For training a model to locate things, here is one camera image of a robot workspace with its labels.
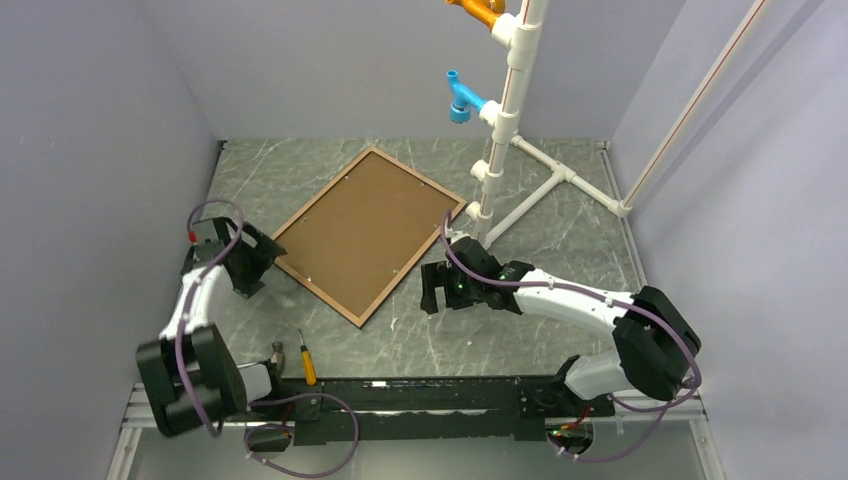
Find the blue picture frame with photo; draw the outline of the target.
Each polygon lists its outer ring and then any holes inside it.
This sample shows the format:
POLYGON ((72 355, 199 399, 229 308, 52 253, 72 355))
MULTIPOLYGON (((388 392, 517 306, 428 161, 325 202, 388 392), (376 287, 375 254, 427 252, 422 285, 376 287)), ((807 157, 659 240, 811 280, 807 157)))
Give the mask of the blue picture frame with photo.
POLYGON ((277 266, 362 327, 465 200, 375 148, 364 149, 275 233, 277 266))

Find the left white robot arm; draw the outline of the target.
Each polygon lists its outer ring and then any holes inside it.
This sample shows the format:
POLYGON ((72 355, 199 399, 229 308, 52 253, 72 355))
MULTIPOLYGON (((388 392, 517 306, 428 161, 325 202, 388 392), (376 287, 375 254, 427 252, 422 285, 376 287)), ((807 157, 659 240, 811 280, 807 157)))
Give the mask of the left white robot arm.
POLYGON ((175 437, 246 412, 272 420, 287 406, 282 346, 268 360, 237 365, 215 324, 232 293, 251 298, 285 250, 249 223, 228 217, 192 224, 181 287, 168 324, 138 346, 135 359, 159 432, 175 437))

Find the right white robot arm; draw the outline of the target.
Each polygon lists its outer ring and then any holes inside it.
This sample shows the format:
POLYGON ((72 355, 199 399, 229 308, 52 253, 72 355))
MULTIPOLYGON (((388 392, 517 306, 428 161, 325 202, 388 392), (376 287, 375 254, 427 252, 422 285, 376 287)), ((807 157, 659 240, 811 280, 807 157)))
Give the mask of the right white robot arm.
POLYGON ((661 290, 644 286, 635 293, 588 287, 558 278, 530 263, 499 262, 476 240, 463 237, 448 245, 444 260, 421 268, 420 307, 439 311, 485 305, 513 314, 541 315, 609 340, 612 350, 567 359, 551 379, 557 411, 574 415, 589 401, 625 390, 672 402, 694 389, 694 366, 702 343, 661 290))

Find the yellow handled screwdriver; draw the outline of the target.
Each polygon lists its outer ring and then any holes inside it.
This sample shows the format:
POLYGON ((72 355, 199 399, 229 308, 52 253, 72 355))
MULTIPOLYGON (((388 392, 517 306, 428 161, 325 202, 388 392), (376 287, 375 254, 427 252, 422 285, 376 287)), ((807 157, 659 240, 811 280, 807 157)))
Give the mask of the yellow handled screwdriver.
POLYGON ((301 352, 301 360, 304 370, 304 379, 306 383, 310 386, 314 386, 317 384, 317 373, 315 370, 314 361, 312 359, 311 351, 309 350, 303 332, 300 328, 297 329, 298 336, 300 340, 300 352, 301 352))

